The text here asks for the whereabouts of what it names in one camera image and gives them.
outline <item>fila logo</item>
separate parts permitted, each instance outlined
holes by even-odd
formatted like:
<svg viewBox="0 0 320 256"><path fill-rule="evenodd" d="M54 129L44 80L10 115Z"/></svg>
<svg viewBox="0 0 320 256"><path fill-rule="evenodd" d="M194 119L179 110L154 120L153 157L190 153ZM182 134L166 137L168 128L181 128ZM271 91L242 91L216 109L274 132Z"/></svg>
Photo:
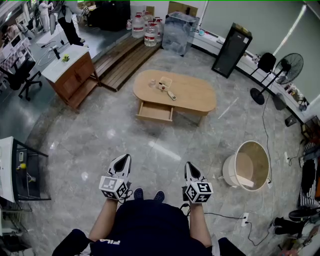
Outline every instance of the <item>fila logo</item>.
<svg viewBox="0 0 320 256"><path fill-rule="evenodd" d="M120 245L120 240L119 241L113 241L113 240L109 240L109 239L100 239L100 242L107 242L108 244L111 245Z"/></svg>

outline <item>gray marble floor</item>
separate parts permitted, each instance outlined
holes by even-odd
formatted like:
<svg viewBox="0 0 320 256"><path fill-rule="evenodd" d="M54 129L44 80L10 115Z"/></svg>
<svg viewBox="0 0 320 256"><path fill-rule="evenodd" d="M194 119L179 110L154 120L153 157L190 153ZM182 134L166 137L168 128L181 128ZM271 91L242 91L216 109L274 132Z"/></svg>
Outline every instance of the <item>gray marble floor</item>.
<svg viewBox="0 0 320 256"><path fill-rule="evenodd" d="M237 71L225 79L211 70L213 62L213 57L193 48L185 57L159 50L119 92L97 87L80 106L79 113L55 98L28 139L30 145L49 155L43 175L52 201L32 202L33 212L24 218L30 229L25 238L37 255L49 255L74 228L89 233L105 200L98 189L100 176L112 159L125 153L132 156L131 188L142 187L146 198L163 190L166 202L177 207L183 203L184 165L186 161L197 164L214 189L214 195L204 205L205 211L233 217L251 211L250 238L255 243L267 234L273 218L286 216L295 209L301 169L297 159L288 166L284 152L290 157L297 155L302 139L300 125L286 127L284 120L290 113L277 111L271 98L264 120L273 186L248 192L217 179L222 175L224 160L242 142L255 140L266 149L267 136L262 120L264 106L257 105L249 93L250 88L259 86ZM216 92L216 110L201 127L197 127L198 117L184 113L174 113L172 125L136 119L138 101L133 94L134 80L147 69L208 81ZM235 99L235 104L221 116ZM206 222L211 234L218 239L232 239L247 255L278 253L277 245L284 239L271 232L254 247L247 238L248 225L241 228L236 219L211 214L206 215Z"/></svg>

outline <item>black office chair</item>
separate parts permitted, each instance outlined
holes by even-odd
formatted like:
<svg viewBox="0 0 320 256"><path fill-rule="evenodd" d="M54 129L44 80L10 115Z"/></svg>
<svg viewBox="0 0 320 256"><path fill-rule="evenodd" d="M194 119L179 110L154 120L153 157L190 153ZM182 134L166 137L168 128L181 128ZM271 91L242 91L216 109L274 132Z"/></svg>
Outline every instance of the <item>black office chair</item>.
<svg viewBox="0 0 320 256"><path fill-rule="evenodd" d="M267 52L264 55L262 55L261 59L258 62L258 67L253 71L250 76L253 75L254 72L256 72L258 69L261 69L262 71L268 73L268 75L261 81L261 83L271 74L272 69L274 68L276 64L276 57L273 56L271 53Z"/></svg>
<svg viewBox="0 0 320 256"><path fill-rule="evenodd" d="M27 101L30 101L30 98L28 97L29 93L29 87L33 84L39 84L39 86L42 86L41 81L33 81L33 79L38 75L41 76L41 72L38 71L33 77L30 77L30 71L33 69L33 67L36 65L36 63L33 60L26 59L21 66L17 67L17 61L14 62L14 64L11 67L14 67L15 73L12 74L8 72L7 70L4 70L2 67L0 67L0 71L7 75L7 77L4 77L9 85L10 88L14 91L17 91L20 89L21 85L24 84L22 90L19 93L19 97L22 98L22 93L25 91L25 99Z"/></svg>

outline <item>black shoe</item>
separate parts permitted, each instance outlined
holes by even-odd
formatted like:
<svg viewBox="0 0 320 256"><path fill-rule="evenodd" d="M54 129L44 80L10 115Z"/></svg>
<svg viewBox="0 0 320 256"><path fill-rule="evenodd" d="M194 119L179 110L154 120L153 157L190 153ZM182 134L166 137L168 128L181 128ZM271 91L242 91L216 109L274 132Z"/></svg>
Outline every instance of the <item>black shoe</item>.
<svg viewBox="0 0 320 256"><path fill-rule="evenodd" d="M134 191L133 196L134 196L134 200L143 200L144 199L144 191L142 190L141 187L138 187Z"/></svg>
<svg viewBox="0 0 320 256"><path fill-rule="evenodd" d="M154 196L154 199L153 200L156 200L160 203L162 203L164 200L165 200L166 196L165 196L165 193L161 190L159 190L155 196Z"/></svg>

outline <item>transparent plastic bin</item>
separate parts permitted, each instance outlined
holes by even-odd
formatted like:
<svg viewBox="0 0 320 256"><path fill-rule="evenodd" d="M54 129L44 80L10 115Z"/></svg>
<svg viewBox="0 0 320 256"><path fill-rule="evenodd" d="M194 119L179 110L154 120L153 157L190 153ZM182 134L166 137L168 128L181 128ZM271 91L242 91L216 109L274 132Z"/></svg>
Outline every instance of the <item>transparent plastic bin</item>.
<svg viewBox="0 0 320 256"><path fill-rule="evenodd" d="M184 56L191 47L198 23L198 17L180 11L168 14L163 29L163 49Z"/></svg>

